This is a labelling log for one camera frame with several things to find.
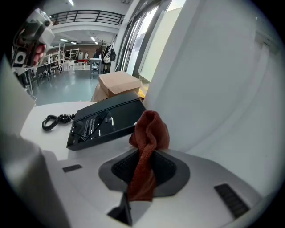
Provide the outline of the grey table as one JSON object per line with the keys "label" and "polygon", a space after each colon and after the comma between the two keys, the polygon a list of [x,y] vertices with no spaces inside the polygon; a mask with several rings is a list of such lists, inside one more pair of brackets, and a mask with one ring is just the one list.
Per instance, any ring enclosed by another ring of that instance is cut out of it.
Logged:
{"label": "grey table", "polygon": [[102,59],[101,58],[91,58],[90,59],[90,79],[93,76],[98,76],[102,72]]}

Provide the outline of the red-brown cloth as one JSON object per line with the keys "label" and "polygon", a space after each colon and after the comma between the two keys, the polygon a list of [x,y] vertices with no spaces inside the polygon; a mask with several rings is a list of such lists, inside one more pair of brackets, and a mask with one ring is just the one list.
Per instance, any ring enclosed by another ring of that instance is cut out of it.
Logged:
{"label": "red-brown cloth", "polygon": [[144,111],[129,139],[129,144],[138,149],[139,160],[128,187],[128,201],[152,201],[156,182],[151,156],[156,149],[167,149],[169,143],[168,128],[160,115],[155,111]]}

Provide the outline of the black railing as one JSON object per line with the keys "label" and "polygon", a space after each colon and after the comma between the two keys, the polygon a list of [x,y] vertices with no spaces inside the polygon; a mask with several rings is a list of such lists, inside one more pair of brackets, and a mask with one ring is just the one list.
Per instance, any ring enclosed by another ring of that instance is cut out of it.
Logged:
{"label": "black railing", "polygon": [[53,25],[73,22],[98,22],[120,25],[124,15],[103,10],[72,10],[49,15]]}

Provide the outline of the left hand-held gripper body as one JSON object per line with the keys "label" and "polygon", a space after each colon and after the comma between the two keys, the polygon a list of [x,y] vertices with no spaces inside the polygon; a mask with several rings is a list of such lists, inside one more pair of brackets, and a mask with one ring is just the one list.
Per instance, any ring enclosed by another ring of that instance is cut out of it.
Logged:
{"label": "left hand-held gripper body", "polygon": [[52,25],[47,14],[39,8],[28,16],[13,39],[11,60],[13,72],[21,75],[34,67],[33,58],[39,45],[45,44],[47,46],[43,57],[46,55],[55,38],[51,30]]}

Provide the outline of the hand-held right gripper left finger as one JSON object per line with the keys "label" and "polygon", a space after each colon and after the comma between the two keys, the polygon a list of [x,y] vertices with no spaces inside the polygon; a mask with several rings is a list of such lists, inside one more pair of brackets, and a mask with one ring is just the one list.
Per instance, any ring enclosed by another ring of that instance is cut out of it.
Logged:
{"label": "hand-held right gripper left finger", "polygon": [[128,204],[127,184],[111,171],[118,161],[133,154],[100,152],[92,156],[58,160],[44,151],[51,181],[71,228],[139,228],[139,208]]}

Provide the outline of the small cardboard box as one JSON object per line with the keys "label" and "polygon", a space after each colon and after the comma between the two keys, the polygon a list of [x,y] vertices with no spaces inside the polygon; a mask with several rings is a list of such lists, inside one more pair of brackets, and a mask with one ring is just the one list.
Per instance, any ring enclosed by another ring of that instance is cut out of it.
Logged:
{"label": "small cardboard box", "polygon": [[124,71],[101,74],[98,76],[100,88],[110,97],[134,91],[139,92],[141,81]]}

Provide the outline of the large cardboard box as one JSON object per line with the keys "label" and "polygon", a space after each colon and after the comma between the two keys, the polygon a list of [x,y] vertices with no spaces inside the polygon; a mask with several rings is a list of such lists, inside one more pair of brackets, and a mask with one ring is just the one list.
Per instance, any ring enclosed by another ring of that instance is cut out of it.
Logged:
{"label": "large cardboard box", "polygon": [[95,87],[91,102],[100,102],[110,98],[109,90],[104,86],[98,83]]}

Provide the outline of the coat rack with bags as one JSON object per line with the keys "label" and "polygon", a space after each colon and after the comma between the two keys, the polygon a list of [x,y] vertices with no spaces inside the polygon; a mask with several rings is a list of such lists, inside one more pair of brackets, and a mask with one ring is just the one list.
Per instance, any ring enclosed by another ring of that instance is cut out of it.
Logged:
{"label": "coat rack with bags", "polygon": [[116,60],[116,52],[114,50],[114,43],[112,42],[109,46],[103,50],[102,46],[96,49],[95,58],[101,58],[102,70],[101,73],[110,73],[111,63]]}

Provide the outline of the white wall socket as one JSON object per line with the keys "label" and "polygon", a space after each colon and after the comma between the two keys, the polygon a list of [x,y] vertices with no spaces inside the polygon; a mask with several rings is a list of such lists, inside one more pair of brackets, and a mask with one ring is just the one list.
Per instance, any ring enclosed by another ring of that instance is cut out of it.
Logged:
{"label": "white wall socket", "polygon": [[277,40],[262,31],[256,30],[254,41],[261,46],[268,46],[269,51],[273,54],[277,54],[280,50],[280,45],[278,44]]}

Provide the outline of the person's left hand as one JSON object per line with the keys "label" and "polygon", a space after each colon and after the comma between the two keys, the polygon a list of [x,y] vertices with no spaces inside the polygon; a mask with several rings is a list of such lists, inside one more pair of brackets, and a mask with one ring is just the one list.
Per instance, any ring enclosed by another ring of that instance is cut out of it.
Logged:
{"label": "person's left hand", "polygon": [[42,59],[44,52],[46,50],[46,47],[47,46],[45,44],[39,45],[37,47],[36,53],[35,53],[34,58],[33,58],[33,65],[34,66],[37,66],[38,62]]}

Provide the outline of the black desk telephone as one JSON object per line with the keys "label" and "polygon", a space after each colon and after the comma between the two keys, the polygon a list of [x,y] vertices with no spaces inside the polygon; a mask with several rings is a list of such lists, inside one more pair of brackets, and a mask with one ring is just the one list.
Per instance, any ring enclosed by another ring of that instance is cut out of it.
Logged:
{"label": "black desk telephone", "polygon": [[132,134],[145,110],[135,92],[117,95],[78,110],[66,148],[78,151]]}

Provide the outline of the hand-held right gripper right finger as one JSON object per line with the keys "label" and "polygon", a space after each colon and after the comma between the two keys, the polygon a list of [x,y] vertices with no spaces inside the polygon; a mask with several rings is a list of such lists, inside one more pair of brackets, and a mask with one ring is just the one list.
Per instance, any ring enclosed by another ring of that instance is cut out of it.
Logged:
{"label": "hand-held right gripper right finger", "polygon": [[247,182],[209,159],[174,150],[161,150],[185,162],[190,170],[187,184],[174,196],[154,198],[132,228],[225,228],[237,219],[215,190],[223,184],[230,187],[249,209],[262,199]]}

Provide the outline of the black framed glass doors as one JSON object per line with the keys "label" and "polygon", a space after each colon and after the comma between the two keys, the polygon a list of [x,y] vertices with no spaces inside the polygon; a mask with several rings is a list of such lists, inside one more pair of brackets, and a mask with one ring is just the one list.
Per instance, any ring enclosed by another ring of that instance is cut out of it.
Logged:
{"label": "black framed glass doors", "polygon": [[122,20],[114,49],[113,71],[140,77],[149,48],[164,13],[172,0],[133,0]]}

